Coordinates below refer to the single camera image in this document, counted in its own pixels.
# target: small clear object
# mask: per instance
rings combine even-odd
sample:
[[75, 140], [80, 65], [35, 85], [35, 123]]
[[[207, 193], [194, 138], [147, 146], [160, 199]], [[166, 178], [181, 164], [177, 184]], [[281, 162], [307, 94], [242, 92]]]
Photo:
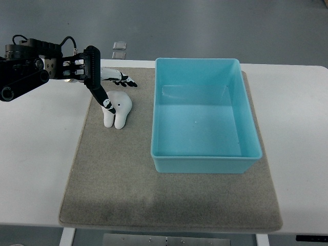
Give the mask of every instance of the small clear object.
[[125, 52], [113, 52], [113, 59], [121, 59], [124, 60], [125, 59]]
[[113, 50], [125, 50], [127, 47], [127, 42], [115, 42], [113, 45]]

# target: white toy figure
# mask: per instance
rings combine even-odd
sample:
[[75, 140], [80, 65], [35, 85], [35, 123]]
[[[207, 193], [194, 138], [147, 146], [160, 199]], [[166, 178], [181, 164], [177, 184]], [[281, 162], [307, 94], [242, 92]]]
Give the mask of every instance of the white toy figure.
[[112, 127], [114, 123], [116, 129], [122, 129], [125, 125], [127, 116], [131, 111], [132, 101], [127, 93], [123, 91], [109, 91], [107, 92], [107, 95], [113, 107], [116, 109], [116, 113], [112, 114], [106, 108], [102, 107], [104, 113], [104, 125], [109, 128]]
[[[114, 82], [116, 85], [122, 85], [124, 87], [127, 85], [130, 87], [138, 86], [132, 78], [112, 68], [101, 67], [100, 79], [108, 80]], [[75, 79], [65, 79], [65, 81], [70, 83], [77, 82]], [[122, 129], [125, 125], [127, 115], [131, 111], [132, 101], [127, 93], [123, 91], [109, 91], [107, 95], [108, 98], [100, 103], [104, 106], [101, 107], [104, 113], [104, 125], [107, 128], [112, 127], [115, 119], [115, 128]]]

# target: gray floor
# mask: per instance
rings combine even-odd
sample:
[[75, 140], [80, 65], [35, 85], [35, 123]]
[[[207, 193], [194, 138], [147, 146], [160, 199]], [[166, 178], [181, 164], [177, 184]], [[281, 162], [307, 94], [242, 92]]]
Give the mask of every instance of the gray floor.
[[[94, 45], [106, 59], [112, 57], [114, 42], [126, 41], [126, 59], [237, 58], [241, 63], [328, 68], [323, 0], [2, 0], [0, 26], [0, 56], [15, 34], [57, 44], [70, 35], [80, 51]], [[71, 55], [70, 43], [63, 53]], [[1, 226], [0, 235], [8, 230], [13, 228]], [[35, 236], [31, 228], [23, 230], [26, 237]]]

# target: white plastic toy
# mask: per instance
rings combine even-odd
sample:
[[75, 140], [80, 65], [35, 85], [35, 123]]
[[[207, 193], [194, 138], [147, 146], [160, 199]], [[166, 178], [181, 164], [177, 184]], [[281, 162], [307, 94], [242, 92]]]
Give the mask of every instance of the white plastic toy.
[[107, 92], [108, 98], [111, 101], [113, 107], [116, 109], [116, 113], [112, 114], [106, 108], [102, 107], [104, 113], [104, 125], [109, 128], [114, 126], [116, 129], [122, 129], [125, 125], [127, 116], [132, 108], [132, 101], [127, 93], [123, 91], [109, 91]]

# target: metal plate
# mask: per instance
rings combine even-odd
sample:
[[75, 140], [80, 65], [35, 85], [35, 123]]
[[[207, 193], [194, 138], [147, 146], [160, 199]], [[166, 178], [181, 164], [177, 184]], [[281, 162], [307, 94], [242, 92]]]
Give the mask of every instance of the metal plate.
[[229, 239], [104, 234], [103, 246], [230, 246]]

